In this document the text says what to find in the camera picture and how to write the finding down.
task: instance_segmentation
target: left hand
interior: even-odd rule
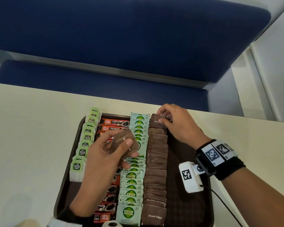
[[[130,164],[120,160],[132,145],[132,139],[126,139],[112,154],[107,154],[104,144],[110,137],[122,130],[109,130],[101,135],[88,149],[83,181],[78,194],[69,206],[79,217],[90,217],[97,206],[103,201],[108,187],[113,182],[117,167],[130,168]],[[130,157],[137,157],[134,152]]]

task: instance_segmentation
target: blue backrest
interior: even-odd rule
[[[216,82],[269,21],[221,0],[0,0],[0,49]]]

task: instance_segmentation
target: white table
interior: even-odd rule
[[[80,120],[104,113],[155,113],[158,105],[0,84],[0,227],[46,226]],[[189,110],[209,137],[227,141],[248,168],[284,195],[284,123]],[[212,189],[241,215],[222,184]],[[215,226],[238,226],[213,195]]]

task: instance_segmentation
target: hand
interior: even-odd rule
[[[108,187],[113,182],[117,167],[130,168],[130,164],[120,160],[132,145],[132,139],[126,139],[112,154],[107,154],[104,144],[122,130],[109,130],[101,135],[88,149],[83,181],[78,194],[69,206],[79,217],[90,217],[103,201]],[[137,157],[138,152],[131,154]]]
[[[186,109],[175,104],[164,104],[159,108],[157,114],[172,118],[172,122],[167,119],[159,119],[158,122],[164,124],[177,140],[190,145],[193,149],[196,150],[211,141]]]

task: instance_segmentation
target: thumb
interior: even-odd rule
[[[159,119],[159,120],[158,120],[158,123],[165,125],[168,129],[169,129],[170,126],[171,126],[171,122],[168,121],[168,119]]]
[[[128,149],[133,144],[132,139],[126,139],[123,143],[121,143],[118,148],[115,150],[114,153],[111,154],[111,156],[116,160],[119,161],[120,158],[128,151]]]

